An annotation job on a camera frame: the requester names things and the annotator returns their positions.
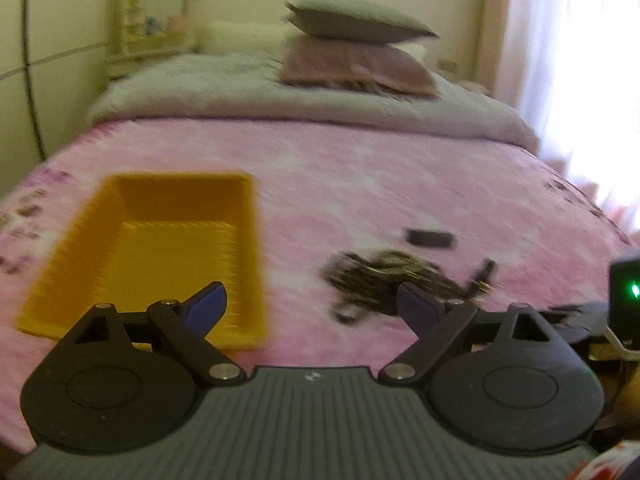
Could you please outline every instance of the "bed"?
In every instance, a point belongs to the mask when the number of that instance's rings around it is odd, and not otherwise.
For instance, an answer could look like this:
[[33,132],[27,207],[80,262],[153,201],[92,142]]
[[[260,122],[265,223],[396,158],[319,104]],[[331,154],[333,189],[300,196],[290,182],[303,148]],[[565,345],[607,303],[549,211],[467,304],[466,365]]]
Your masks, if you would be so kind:
[[[329,316],[336,293],[320,269],[345,250],[411,251],[459,282],[491,257],[499,287],[486,297],[489,310],[606,297],[608,261],[630,243],[537,160],[535,137],[513,110],[441,78],[440,98],[417,102],[283,88],[270,71],[259,55],[188,55],[124,80],[96,103],[87,134],[5,197],[0,439],[9,446],[33,447],[18,398],[53,345],[16,331],[14,317],[78,209],[114,173],[255,177],[271,336],[235,355],[247,370],[376,372],[415,340],[396,318],[349,327]],[[402,240],[403,228],[448,230],[458,244],[419,250]]]

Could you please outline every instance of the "tangled cable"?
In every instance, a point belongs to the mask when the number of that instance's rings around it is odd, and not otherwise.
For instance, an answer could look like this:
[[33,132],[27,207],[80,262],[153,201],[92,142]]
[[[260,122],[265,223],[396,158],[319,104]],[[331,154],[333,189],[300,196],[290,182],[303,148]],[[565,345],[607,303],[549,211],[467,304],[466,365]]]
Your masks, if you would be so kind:
[[402,251],[380,251],[370,260],[356,253],[336,254],[322,270],[322,276],[340,292],[339,304],[388,316],[398,315],[396,293],[404,282],[443,300],[466,295],[466,290],[445,276],[440,266]]

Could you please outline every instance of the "wardrobe door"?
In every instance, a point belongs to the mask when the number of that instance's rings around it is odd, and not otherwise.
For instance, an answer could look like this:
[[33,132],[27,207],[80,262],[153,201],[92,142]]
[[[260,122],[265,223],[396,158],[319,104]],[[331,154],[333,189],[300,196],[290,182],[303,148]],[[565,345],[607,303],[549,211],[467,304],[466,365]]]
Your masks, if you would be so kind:
[[44,151],[51,156],[88,128],[104,89],[108,0],[28,0],[28,59]]
[[0,198],[40,161],[22,57],[22,0],[0,0]]
[[86,131],[87,110],[104,84],[105,47],[32,65],[31,89],[47,156]]

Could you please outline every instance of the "white pillow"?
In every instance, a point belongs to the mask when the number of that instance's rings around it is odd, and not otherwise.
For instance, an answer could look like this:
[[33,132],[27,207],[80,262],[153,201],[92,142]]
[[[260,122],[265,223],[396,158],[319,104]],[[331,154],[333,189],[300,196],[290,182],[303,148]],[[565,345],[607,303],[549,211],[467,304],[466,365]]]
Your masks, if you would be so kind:
[[[282,60],[287,41],[306,36],[290,23],[232,23],[213,21],[197,31],[198,51],[201,54],[268,54]],[[423,66],[427,62],[427,47],[420,41],[405,41],[393,45],[417,59]]]

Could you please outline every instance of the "black object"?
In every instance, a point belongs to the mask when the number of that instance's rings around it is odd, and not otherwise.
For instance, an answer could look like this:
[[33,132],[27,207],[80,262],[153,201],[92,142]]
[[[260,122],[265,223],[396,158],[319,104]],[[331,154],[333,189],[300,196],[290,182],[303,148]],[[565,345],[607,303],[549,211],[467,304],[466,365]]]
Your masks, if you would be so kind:
[[420,229],[407,229],[404,233],[404,239],[411,245],[433,249],[448,249],[456,242],[452,233],[422,231]]
[[398,310],[420,339],[377,381],[363,367],[247,381],[201,337],[220,286],[143,313],[94,306],[25,384],[38,448],[7,478],[564,480],[595,456],[584,440],[602,389],[530,306],[510,306],[471,352],[497,317],[403,285]]
[[[158,302],[132,314],[118,314],[109,303],[91,308],[22,389],[20,408],[34,439],[75,452],[110,453],[144,446],[180,426],[199,388],[217,384],[209,368],[231,360],[194,336],[177,311],[186,319],[200,311],[201,319],[215,324],[222,316],[215,299],[223,313],[219,282],[182,306]],[[132,342],[149,343],[154,352]]]
[[336,254],[322,270],[322,276],[340,292],[340,300],[332,310],[334,317],[348,323],[361,316],[353,315],[356,310],[344,316],[347,304],[397,316],[396,296],[404,282],[414,283],[439,298],[462,298],[464,293],[434,262],[396,250],[379,251],[368,260],[356,253]]
[[485,258],[482,267],[474,277],[466,283],[464,298],[472,300],[479,294],[486,294],[491,290],[491,280],[497,270],[498,264],[489,258]]
[[609,327],[629,350],[640,350],[640,251],[609,267]]
[[[608,312],[609,305],[607,303],[595,301],[593,303],[553,306],[548,310],[540,311],[540,316],[583,360],[587,360],[590,342],[605,340],[604,329],[607,325]],[[503,312],[480,310],[470,329],[470,338],[478,345],[490,343],[497,335],[500,325],[504,321],[504,316]]]

